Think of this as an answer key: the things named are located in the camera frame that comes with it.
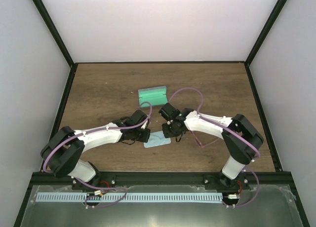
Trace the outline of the light blue cleaning cloth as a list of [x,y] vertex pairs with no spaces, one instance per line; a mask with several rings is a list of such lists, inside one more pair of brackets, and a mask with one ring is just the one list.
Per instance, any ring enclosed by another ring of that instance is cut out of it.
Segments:
[[158,146],[169,145],[171,143],[170,138],[165,138],[163,131],[150,133],[149,139],[144,143],[145,148],[153,148]]

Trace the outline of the blue green glasses case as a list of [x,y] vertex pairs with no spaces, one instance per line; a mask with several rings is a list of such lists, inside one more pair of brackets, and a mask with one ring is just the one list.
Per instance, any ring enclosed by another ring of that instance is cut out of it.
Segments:
[[164,105],[168,102],[167,99],[167,87],[157,86],[138,90],[139,104],[142,108],[148,108],[152,106]]

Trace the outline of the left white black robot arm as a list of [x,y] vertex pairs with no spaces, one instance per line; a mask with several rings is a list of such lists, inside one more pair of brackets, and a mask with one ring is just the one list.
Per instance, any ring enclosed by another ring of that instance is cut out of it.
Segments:
[[136,110],[131,116],[92,129],[62,127],[40,152],[43,170],[56,178],[74,177],[89,189],[96,189],[101,183],[100,172],[91,162],[81,160],[81,155],[107,144],[147,142],[150,136],[148,120],[148,115]]

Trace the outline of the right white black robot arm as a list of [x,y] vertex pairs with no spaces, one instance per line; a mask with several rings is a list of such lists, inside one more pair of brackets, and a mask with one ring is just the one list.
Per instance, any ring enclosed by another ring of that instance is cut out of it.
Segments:
[[222,139],[229,151],[229,158],[219,173],[219,183],[231,189],[245,166],[260,156],[263,136],[242,114],[234,117],[218,117],[199,113],[193,109],[182,111],[166,103],[159,111],[166,120],[162,125],[165,138],[179,142],[186,132],[201,132]]

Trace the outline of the shiny metal front plate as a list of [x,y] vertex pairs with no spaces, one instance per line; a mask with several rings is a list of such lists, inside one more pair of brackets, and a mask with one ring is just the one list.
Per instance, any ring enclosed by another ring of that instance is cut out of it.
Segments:
[[[35,202],[40,192],[77,192],[37,186],[31,191],[23,227],[301,227],[288,186],[244,190],[238,205],[222,203]],[[133,186],[121,193],[215,193],[191,186]]]

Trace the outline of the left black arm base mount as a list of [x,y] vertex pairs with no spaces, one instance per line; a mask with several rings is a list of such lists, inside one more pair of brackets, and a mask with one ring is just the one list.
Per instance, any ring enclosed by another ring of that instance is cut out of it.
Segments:
[[74,177],[74,180],[76,181],[76,183],[79,183],[89,189],[94,189],[94,190],[117,190],[118,189],[116,187],[112,187],[111,185],[102,186],[104,185],[104,183],[101,183],[102,180],[101,180],[100,175],[94,176],[89,182],[85,182],[82,179],[77,178],[77,177]]

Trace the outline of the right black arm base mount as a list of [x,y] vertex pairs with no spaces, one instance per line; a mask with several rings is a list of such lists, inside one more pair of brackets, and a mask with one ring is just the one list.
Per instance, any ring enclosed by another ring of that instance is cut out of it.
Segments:
[[244,182],[245,176],[237,176],[231,180],[221,172],[218,173],[207,173],[203,175],[203,184],[207,190],[216,190],[218,192],[224,191],[238,191],[239,188],[242,190],[248,190],[249,185]]

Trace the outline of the black aluminium frame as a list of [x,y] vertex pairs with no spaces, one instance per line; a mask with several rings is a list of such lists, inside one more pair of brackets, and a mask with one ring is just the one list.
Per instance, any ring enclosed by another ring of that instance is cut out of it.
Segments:
[[[54,121],[54,125],[52,128],[52,132],[51,135],[55,135],[55,133],[57,132],[57,126],[60,125],[61,123],[61,119],[62,119],[62,115],[64,113],[65,107],[66,107],[66,103],[70,94],[70,90],[75,78],[75,72],[77,71],[78,68],[78,63],[75,63],[73,61],[73,59],[71,58],[60,34],[58,33],[57,28],[55,27],[55,24],[53,23],[46,7],[44,6],[44,3],[42,0],[32,0],[34,5],[36,6],[38,12],[40,13],[42,19],[44,20],[47,28],[49,29],[51,35],[53,36],[55,42],[57,43],[61,53],[63,54],[64,58],[66,59],[69,67],[70,67],[70,72],[67,78],[67,82],[66,82],[66,86],[62,95],[62,99],[58,108],[58,112]],[[281,165],[281,161],[279,159],[279,155],[277,153],[276,147],[275,147],[275,143],[274,140],[272,138],[272,134],[264,113],[264,109],[262,107],[261,101],[260,101],[260,97],[258,95],[257,92],[257,88],[255,85],[255,82],[253,80],[253,76],[251,74],[250,71],[250,65],[252,63],[252,61],[254,60],[255,56],[257,55],[260,47],[262,46],[264,40],[266,39],[268,33],[270,32],[273,24],[275,23],[276,19],[278,18],[279,14],[281,13],[283,7],[285,6],[287,0],[277,0],[276,4],[274,5],[272,12],[270,13],[266,23],[263,26],[263,29],[261,30],[254,46],[252,47],[249,55],[247,56],[247,59],[245,61],[240,61],[241,63],[244,64],[245,66],[245,70],[248,76],[248,80],[250,83],[250,87],[253,93],[253,97],[256,103],[256,107],[257,110],[259,112],[259,117],[261,120],[261,123],[263,125],[263,129],[265,132],[265,135],[267,136],[267,142],[268,142],[268,147],[271,153],[271,157],[273,159],[273,163],[274,163],[274,167],[276,169],[275,172],[261,172],[259,173],[260,177],[264,178],[264,181],[273,181],[273,177],[281,177],[281,178],[285,178],[285,180],[287,181],[288,184],[290,184],[291,187],[291,191],[293,194],[295,194],[296,197],[296,201],[295,201],[295,205],[298,209],[298,214],[300,216],[300,219],[302,221],[303,226],[308,227],[309,221],[308,218],[306,216],[304,207],[302,205],[301,199],[299,197],[298,191],[296,189],[294,180],[292,178],[292,175],[290,172],[288,171],[284,171]],[[39,177],[39,180],[42,182],[48,181],[50,184],[61,184],[61,183],[65,183],[66,181],[69,182],[70,179],[69,178],[63,178],[61,181],[57,181],[52,175],[48,175],[48,174],[44,174],[43,172],[35,172],[32,174],[31,177],[31,181],[29,183],[29,186],[27,188],[26,194],[24,196],[22,205],[20,207],[19,213],[17,215],[14,227],[20,227],[22,225],[22,219],[23,216],[26,212],[27,209],[27,201],[29,200],[30,194],[31,194],[31,188],[33,187],[33,185],[37,184],[38,182],[35,181],[35,178]]]

